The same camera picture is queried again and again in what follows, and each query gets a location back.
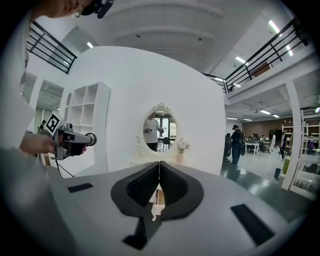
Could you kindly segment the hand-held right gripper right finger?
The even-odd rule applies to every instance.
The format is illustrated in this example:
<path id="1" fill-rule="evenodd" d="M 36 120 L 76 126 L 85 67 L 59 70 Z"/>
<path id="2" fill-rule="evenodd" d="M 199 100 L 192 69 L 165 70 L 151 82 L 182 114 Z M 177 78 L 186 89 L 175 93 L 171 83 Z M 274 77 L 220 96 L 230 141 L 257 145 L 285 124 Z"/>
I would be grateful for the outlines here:
<path id="1" fill-rule="evenodd" d="M 159 162 L 159 185 L 165 203 L 162 220 L 186 218 L 204 198 L 203 186 L 197 179 L 164 161 Z"/>

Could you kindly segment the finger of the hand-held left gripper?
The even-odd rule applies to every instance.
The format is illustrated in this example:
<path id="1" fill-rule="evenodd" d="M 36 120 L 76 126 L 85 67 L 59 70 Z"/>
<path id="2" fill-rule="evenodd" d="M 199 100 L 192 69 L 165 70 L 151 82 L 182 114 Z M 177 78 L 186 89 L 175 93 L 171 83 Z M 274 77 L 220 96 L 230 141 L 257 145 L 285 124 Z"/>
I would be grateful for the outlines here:
<path id="1" fill-rule="evenodd" d="M 76 133 L 74 135 L 74 143 L 87 145 L 88 144 L 88 137 L 86 135 Z"/>

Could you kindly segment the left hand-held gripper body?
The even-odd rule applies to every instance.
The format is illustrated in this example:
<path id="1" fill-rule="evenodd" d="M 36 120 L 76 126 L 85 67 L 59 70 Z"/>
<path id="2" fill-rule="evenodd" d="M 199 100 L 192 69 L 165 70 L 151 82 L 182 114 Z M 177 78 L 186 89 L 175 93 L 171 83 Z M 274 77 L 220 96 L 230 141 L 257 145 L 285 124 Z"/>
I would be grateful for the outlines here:
<path id="1" fill-rule="evenodd" d="M 86 149 L 86 144 L 75 143 L 75 132 L 73 124 L 66 122 L 59 115 L 52 113 L 46 121 L 46 129 L 52 136 L 55 146 L 54 157 L 52 160 L 64 160 L 68 157 L 80 156 Z"/>

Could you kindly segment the white table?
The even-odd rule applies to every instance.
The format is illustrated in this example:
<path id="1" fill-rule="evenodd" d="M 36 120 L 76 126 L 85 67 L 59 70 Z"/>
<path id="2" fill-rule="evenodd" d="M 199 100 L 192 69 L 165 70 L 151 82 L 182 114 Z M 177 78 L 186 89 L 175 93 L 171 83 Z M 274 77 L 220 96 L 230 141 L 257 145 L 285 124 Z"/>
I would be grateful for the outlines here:
<path id="1" fill-rule="evenodd" d="M 254 150 L 253 150 L 253 155 L 254 156 L 257 156 L 258 155 L 258 152 L 259 152 L 259 146 L 260 144 L 259 143 L 245 143 L 246 146 L 254 146 Z"/>

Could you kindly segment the black metal railing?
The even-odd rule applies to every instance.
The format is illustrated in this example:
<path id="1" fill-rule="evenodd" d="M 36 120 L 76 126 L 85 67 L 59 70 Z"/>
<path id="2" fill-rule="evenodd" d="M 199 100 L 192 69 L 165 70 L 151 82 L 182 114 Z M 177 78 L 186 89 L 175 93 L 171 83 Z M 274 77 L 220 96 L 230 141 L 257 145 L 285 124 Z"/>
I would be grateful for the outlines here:
<path id="1" fill-rule="evenodd" d="M 297 17 L 294 17 L 279 33 L 249 57 L 246 64 L 241 63 L 227 75 L 219 76 L 208 73 L 203 75 L 216 82 L 221 87 L 223 94 L 228 94 L 290 58 L 287 45 L 290 46 L 294 55 L 312 42 L 304 25 Z"/>
<path id="2" fill-rule="evenodd" d="M 77 59 L 77 56 L 72 51 L 36 21 L 30 25 L 26 48 L 29 53 L 34 54 L 67 75 Z"/>

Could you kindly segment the white cube bookcase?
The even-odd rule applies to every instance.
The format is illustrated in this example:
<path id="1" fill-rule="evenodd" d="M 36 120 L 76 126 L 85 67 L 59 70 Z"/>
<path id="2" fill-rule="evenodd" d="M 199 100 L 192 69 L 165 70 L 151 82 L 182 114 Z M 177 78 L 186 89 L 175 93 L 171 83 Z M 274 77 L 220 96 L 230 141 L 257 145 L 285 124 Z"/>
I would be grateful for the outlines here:
<path id="1" fill-rule="evenodd" d="M 97 142 L 87 147 L 84 154 L 68 157 L 59 164 L 72 176 L 106 173 L 106 125 L 111 89 L 103 82 L 89 84 L 68 92 L 64 119 L 73 125 L 73 131 L 95 134 Z"/>

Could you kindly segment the cream vanity dressing table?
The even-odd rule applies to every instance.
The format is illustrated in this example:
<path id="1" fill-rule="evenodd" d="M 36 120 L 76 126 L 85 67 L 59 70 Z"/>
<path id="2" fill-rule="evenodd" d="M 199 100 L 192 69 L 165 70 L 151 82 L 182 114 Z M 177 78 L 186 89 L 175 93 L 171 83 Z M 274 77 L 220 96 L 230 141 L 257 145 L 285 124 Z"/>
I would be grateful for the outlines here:
<path id="1" fill-rule="evenodd" d="M 176 139 L 175 142 L 173 143 L 172 146 L 169 147 L 168 150 L 166 151 L 153 151 L 151 150 L 144 138 L 144 133 L 143 133 L 143 125 L 145 124 L 145 120 L 152 114 L 156 113 L 158 111 L 162 111 L 165 113 L 168 113 L 169 116 L 171 116 L 177 127 L 177 133 L 176 133 Z M 165 162 L 170 162 L 170 163 L 175 163 L 175 164 L 180 164 L 184 166 L 189 166 L 189 163 L 187 161 L 187 156 L 186 152 L 183 153 L 183 156 L 178 160 L 179 158 L 179 141 L 186 141 L 182 137 L 182 129 L 181 129 L 181 124 L 180 120 L 177 118 L 176 113 L 167 105 L 165 105 L 163 102 L 154 105 L 151 109 L 149 109 L 143 116 L 142 120 L 139 123 L 138 126 L 138 132 L 136 135 L 136 146 L 135 146 L 135 151 L 134 151 L 134 157 L 133 160 L 131 161 L 132 164 L 143 164 L 147 162 L 154 162 L 154 161 L 165 161 Z"/>

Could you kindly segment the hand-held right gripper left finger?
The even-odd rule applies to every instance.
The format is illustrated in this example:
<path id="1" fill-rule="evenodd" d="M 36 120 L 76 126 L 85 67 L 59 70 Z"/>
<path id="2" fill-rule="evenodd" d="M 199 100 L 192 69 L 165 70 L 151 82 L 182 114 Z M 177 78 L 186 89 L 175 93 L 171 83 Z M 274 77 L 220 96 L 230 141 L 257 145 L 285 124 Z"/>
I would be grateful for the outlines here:
<path id="1" fill-rule="evenodd" d="M 159 162 L 152 162 L 111 188 L 112 201 L 127 216 L 141 217 L 159 184 Z"/>

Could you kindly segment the wooden large drawer white front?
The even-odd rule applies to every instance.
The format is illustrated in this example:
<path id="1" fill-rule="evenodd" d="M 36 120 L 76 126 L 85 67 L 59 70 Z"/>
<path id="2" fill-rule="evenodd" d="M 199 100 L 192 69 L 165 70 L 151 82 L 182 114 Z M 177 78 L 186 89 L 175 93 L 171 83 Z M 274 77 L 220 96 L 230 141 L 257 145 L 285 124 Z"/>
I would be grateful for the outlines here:
<path id="1" fill-rule="evenodd" d="M 155 199 L 152 205 L 152 213 L 156 216 L 160 216 L 162 213 L 162 210 L 164 210 L 166 207 L 165 205 L 165 196 L 161 189 L 157 189 L 155 193 Z"/>

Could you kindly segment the white shelving rack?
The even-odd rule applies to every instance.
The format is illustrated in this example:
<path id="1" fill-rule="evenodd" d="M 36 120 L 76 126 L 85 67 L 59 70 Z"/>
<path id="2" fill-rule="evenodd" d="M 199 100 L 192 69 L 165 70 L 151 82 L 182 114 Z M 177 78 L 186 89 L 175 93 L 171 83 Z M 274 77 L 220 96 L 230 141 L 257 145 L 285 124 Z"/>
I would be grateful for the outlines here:
<path id="1" fill-rule="evenodd" d="M 315 201 L 320 191 L 320 112 L 302 109 L 298 162 L 291 190 Z"/>

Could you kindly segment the oval white-framed mirror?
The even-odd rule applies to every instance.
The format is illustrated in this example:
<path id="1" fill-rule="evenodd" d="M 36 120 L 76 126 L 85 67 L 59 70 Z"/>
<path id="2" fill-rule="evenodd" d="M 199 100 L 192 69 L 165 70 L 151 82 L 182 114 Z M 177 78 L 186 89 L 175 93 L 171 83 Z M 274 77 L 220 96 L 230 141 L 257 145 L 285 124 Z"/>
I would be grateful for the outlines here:
<path id="1" fill-rule="evenodd" d="M 145 119 L 142 128 L 145 142 L 152 151 L 167 151 L 176 141 L 176 122 L 166 112 L 152 113 Z"/>

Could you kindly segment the pink vase with flowers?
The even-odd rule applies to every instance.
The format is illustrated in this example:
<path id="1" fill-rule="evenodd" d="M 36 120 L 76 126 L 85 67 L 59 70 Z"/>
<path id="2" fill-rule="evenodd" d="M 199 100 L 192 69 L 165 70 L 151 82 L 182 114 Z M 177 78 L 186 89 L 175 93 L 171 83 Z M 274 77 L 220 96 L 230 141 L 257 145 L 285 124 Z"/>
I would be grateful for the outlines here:
<path id="1" fill-rule="evenodd" d="M 190 149 L 190 143 L 188 143 L 184 138 L 181 138 L 177 143 L 178 155 L 177 155 L 177 163 L 181 164 L 183 162 L 184 153 L 186 150 Z"/>

